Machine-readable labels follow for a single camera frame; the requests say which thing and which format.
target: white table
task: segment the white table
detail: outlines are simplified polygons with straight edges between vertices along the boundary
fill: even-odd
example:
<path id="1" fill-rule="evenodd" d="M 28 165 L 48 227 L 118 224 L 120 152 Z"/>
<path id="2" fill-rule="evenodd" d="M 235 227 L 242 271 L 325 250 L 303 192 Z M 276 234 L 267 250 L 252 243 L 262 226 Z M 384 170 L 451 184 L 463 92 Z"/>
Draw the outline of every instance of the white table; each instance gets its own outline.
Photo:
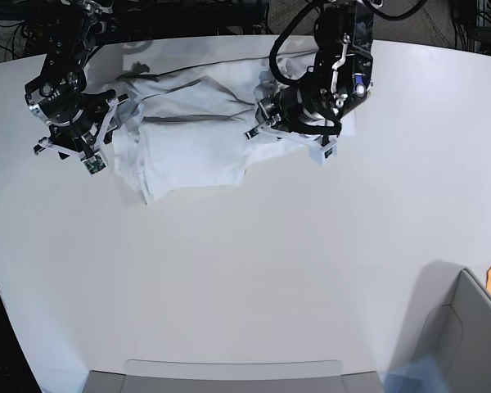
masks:
<path id="1" fill-rule="evenodd" d="M 90 82 L 140 61 L 164 72 L 267 55 L 273 37 L 105 47 Z M 293 38 L 290 50 L 313 47 Z M 344 373 L 407 361 L 462 266 L 491 265 L 491 57 L 375 42 L 357 137 L 237 188 L 145 206 L 109 170 L 34 156 L 24 102 L 42 57 L 0 65 L 0 291 L 36 378 L 79 391 L 127 359 L 338 359 Z"/>

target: table surface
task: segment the table surface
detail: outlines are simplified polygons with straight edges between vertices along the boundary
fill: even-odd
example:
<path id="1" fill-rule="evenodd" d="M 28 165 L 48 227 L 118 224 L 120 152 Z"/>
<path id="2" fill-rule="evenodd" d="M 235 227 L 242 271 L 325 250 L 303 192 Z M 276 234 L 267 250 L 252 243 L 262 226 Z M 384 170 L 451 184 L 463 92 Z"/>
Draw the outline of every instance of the table surface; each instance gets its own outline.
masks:
<path id="1" fill-rule="evenodd" d="M 266 56 L 274 37 L 104 47 L 89 81 Z M 288 52 L 314 47 L 294 37 Z M 491 57 L 375 42 L 372 96 L 327 167 L 306 151 L 240 187 L 145 206 L 109 170 L 34 156 L 24 102 L 42 57 L 0 65 L 0 291 L 34 370 L 79 391 L 127 359 L 407 361 L 458 271 L 491 265 Z"/>

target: white cloth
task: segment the white cloth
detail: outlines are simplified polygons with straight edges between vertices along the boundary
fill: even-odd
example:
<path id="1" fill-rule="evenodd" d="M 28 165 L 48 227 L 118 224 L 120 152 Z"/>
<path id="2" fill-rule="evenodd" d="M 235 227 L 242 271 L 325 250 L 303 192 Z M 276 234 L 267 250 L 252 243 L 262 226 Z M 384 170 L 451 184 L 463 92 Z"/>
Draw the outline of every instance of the white cloth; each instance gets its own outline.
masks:
<path id="1" fill-rule="evenodd" d="M 296 79 L 313 59 L 279 63 Z M 247 165 L 295 150 L 291 141 L 245 137 L 256 126 L 257 87 L 273 83 L 268 70 L 268 59 L 252 59 L 119 79 L 114 87 L 130 103 L 113 133 L 114 171 L 149 204 L 178 188 L 238 185 Z"/>

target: floor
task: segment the floor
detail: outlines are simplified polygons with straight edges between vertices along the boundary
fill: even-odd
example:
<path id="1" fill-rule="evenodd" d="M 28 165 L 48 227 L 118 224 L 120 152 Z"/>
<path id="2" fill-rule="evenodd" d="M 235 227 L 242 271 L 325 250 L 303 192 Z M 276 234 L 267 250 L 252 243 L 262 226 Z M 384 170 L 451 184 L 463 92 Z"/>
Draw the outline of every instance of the floor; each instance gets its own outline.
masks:
<path id="1" fill-rule="evenodd" d="M 397 15 L 411 8 L 417 0 L 385 0 L 382 11 Z M 296 13 L 304 7 L 305 0 L 271 0 L 268 15 L 269 29 L 275 34 L 281 33 Z M 317 13 L 305 18 L 295 30 L 295 34 L 311 34 Z M 2 21 L 1 25 L 11 26 L 17 22 Z M 0 27 L 0 44 L 11 48 L 15 27 Z M 430 0 L 425 7 L 412 18 L 402 22 L 388 22 L 375 18 L 375 39 L 419 43 L 436 47 L 454 47 L 455 35 L 449 16 L 449 0 Z M 20 54 L 23 39 L 15 36 L 16 52 Z M 12 54 L 0 48 L 0 62 L 10 61 Z"/>

